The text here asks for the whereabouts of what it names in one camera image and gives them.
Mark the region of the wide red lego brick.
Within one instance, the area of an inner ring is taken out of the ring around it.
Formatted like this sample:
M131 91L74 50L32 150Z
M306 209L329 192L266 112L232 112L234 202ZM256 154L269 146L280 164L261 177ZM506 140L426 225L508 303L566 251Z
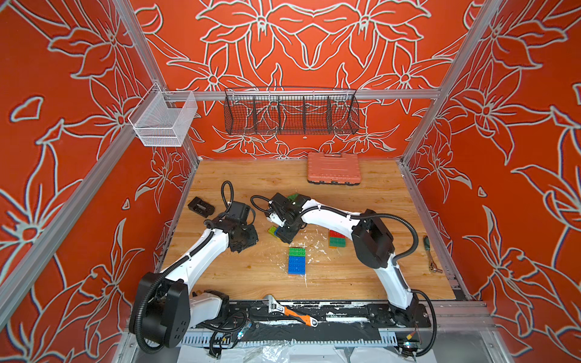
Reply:
M336 231L332 231L332 230L329 231L329 237L332 237L332 238L343 238L343 239L346 238L343 234L338 233Z

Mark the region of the blue lego brick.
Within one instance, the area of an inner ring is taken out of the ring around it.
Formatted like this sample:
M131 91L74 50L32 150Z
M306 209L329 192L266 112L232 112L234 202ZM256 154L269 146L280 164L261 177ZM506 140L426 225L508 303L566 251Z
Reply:
M305 266L306 265L306 257L289 256L288 261L289 261L290 266Z
M306 266L299 265L299 264L292 264L287 268L287 273L289 275L305 275L306 274Z

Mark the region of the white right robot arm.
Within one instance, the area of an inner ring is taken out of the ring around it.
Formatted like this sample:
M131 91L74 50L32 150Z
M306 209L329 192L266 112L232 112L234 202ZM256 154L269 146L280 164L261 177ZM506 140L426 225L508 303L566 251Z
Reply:
M411 223L390 214L367 209L352 213L321 204L313 198L297 195L290 199L277 193L263 210L266 218L278 226L278 237L291 243L298 231L307 225L316 225L348 237L358 260L374 270L386 291L388 307L397 326L412 325L422 315L418 292L407 284L399 261L414 253L419 246L419 234ZM397 254L394 237L384 219L399 222L412 236L408 250Z

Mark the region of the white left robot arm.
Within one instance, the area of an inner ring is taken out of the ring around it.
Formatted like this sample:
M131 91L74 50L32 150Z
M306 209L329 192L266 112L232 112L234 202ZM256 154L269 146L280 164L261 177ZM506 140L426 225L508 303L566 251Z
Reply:
M204 225L201 237L177 261L139 281L129 330L142 352L174 348L189 328L225 321L229 298L215 290L195 296L195 284L221 253L240 253L259 238L254 225L237 219L216 218Z

